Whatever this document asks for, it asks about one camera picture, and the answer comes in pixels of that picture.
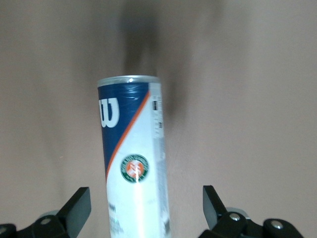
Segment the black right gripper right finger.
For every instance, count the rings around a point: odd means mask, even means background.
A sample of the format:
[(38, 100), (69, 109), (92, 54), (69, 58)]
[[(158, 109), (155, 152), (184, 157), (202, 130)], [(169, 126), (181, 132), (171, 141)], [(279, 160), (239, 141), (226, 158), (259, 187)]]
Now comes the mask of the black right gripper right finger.
[(288, 221), (270, 218), (262, 225), (253, 222), (241, 209), (226, 208), (212, 185), (203, 186), (203, 212), (208, 229), (203, 238), (301, 238)]

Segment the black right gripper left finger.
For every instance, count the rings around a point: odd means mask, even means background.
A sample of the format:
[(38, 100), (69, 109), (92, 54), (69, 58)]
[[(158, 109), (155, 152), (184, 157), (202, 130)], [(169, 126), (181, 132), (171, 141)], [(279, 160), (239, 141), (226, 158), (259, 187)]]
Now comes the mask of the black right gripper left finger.
[(90, 213), (90, 189), (81, 187), (55, 215), (38, 218), (19, 231), (14, 224), (1, 224), (0, 236), (2, 238), (76, 238)]

